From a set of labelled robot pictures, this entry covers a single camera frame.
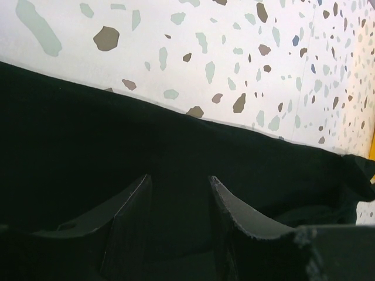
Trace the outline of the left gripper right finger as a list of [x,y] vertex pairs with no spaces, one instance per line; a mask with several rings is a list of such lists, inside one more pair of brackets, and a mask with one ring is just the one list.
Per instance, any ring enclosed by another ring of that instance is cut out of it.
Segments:
[[288,280],[293,273],[293,228],[236,197],[209,177],[209,213],[218,280]]

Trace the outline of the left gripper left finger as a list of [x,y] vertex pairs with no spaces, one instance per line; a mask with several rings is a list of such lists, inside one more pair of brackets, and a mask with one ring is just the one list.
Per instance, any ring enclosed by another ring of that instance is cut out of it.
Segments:
[[39,231],[34,274],[139,274],[152,197],[144,175],[90,211]]

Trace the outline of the black t shirt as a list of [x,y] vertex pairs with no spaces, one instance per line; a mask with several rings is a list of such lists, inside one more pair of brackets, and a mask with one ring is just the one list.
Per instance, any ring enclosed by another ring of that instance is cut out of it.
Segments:
[[353,224],[374,162],[1,64],[1,224],[55,230],[149,175],[143,280],[215,280],[209,177],[290,227]]

